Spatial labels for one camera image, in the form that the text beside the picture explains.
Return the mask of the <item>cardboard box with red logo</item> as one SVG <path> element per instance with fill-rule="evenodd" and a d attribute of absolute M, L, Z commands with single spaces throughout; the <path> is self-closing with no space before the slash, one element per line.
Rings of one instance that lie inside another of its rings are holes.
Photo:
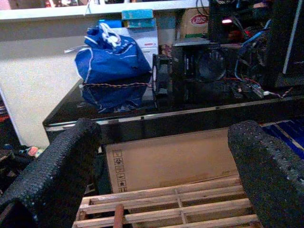
<path fill-rule="evenodd" d="M 181 38 L 203 37 L 208 34 L 208 16 L 197 9 L 186 9 L 180 23 Z"/>

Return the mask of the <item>black glossy table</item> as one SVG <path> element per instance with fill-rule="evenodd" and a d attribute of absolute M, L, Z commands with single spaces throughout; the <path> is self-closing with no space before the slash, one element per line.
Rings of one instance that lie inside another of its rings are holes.
<path fill-rule="evenodd" d="M 145 101 L 138 110 L 120 113 L 99 113 L 84 101 L 76 83 L 43 126 L 52 142 L 78 119 L 88 118 L 101 126 L 102 144 L 106 145 L 225 128 L 246 120 L 266 124 L 299 117 L 304 118 L 304 78 L 284 98 L 267 96 L 176 107 L 169 100 Z"/>

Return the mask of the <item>black computer case red light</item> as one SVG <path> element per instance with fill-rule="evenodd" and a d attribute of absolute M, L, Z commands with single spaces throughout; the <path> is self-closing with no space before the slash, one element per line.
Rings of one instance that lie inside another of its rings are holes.
<path fill-rule="evenodd" d="M 272 14 L 274 0 L 209 0 L 208 38 L 240 43 L 261 31 Z"/>

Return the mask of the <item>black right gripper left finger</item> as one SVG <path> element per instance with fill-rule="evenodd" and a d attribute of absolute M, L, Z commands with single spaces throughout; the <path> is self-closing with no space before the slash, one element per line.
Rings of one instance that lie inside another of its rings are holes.
<path fill-rule="evenodd" d="M 0 228 L 72 228 L 101 134 L 86 118 L 60 133 L 0 197 Z"/>

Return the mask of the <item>brown round rod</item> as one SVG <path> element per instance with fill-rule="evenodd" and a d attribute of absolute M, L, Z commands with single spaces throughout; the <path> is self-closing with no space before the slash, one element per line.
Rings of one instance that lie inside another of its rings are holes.
<path fill-rule="evenodd" d="M 123 204 L 118 204 L 115 207 L 113 228 L 123 228 L 123 218 L 124 206 Z"/>

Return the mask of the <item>wooden slatted crate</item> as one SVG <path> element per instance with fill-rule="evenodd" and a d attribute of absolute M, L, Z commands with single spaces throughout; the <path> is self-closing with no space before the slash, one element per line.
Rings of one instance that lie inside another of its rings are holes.
<path fill-rule="evenodd" d="M 84 197 L 72 228 L 263 228 L 238 175 L 171 187 Z"/>

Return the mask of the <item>flat brown cardboard box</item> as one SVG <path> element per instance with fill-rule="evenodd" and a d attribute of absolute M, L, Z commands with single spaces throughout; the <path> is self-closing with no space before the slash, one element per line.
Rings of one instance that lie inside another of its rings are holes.
<path fill-rule="evenodd" d="M 226 128 L 107 145 L 114 193 L 237 174 Z"/>

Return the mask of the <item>teal small box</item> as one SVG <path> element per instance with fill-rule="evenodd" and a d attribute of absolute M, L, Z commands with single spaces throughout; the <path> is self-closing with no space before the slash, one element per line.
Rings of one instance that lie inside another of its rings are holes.
<path fill-rule="evenodd" d="M 152 28 L 155 25 L 155 18 L 123 20 L 123 26 L 126 28 Z"/>
<path fill-rule="evenodd" d="M 137 9 L 137 10 L 123 10 L 122 20 L 133 19 L 152 19 L 154 17 L 152 9 Z"/>

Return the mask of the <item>white box with red print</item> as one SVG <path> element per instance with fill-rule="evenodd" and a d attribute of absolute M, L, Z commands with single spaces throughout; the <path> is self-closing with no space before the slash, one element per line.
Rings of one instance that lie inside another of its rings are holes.
<path fill-rule="evenodd" d="M 158 54 L 158 32 L 156 27 L 114 28 L 114 31 L 119 35 L 132 37 L 142 50 L 143 55 L 152 68 L 153 55 Z"/>

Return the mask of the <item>colourful crumpled cloth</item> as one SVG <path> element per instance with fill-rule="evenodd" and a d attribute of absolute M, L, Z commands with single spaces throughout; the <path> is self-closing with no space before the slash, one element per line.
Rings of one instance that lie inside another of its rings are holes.
<path fill-rule="evenodd" d="M 35 146 L 5 144 L 0 147 L 0 165 L 27 166 L 43 152 L 44 149 Z"/>

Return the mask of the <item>black cooling fan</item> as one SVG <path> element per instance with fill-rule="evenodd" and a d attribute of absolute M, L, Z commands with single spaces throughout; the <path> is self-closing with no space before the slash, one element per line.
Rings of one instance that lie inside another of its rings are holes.
<path fill-rule="evenodd" d="M 153 54 L 152 87 L 155 95 L 167 95 L 171 76 L 171 58 Z"/>

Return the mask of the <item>blue striped printed box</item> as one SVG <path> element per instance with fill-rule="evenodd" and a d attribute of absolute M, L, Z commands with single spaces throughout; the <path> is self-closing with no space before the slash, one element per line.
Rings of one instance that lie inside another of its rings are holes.
<path fill-rule="evenodd" d="M 293 118 L 261 125 L 269 135 L 285 142 L 292 151 L 304 160 L 304 118 Z"/>

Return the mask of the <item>black computer cooler block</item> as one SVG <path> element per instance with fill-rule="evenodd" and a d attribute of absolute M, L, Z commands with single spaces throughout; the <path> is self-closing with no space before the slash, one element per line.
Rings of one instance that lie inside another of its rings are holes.
<path fill-rule="evenodd" d="M 224 100 L 227 64 L 218 43 L 205 38 L 177 39 L 172 45 L 172 93 L 175 104 Z"/>

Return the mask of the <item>black tall computer tower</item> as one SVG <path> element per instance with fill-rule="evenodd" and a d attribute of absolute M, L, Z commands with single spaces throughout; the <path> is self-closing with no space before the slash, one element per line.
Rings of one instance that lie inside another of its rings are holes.
<path fill-rule="evenodd" d="M 275 0 L 266 49 L 266 86 L 304 86 L 304 0 Z"/>

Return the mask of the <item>blue drawstring cloth bag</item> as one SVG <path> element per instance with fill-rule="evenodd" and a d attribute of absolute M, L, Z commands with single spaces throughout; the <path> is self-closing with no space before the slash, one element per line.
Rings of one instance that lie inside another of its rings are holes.
<path fill-rule="evenodd" d="M 64 51 L 72 52 L 77 52 L 74 62 L 84 84 L 141 77 L 152 70 L 136 41 L 104 22 L 87 30 L 83 45 Z"/>

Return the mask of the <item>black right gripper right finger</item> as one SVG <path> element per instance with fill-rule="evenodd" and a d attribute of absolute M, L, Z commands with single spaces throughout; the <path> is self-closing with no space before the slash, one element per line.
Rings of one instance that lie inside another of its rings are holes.
<path fill-rule="evenodd" d="M 304 160 L 254 121 L 230 126 L 228 147 L 263 228 L 304 228 Z"/>

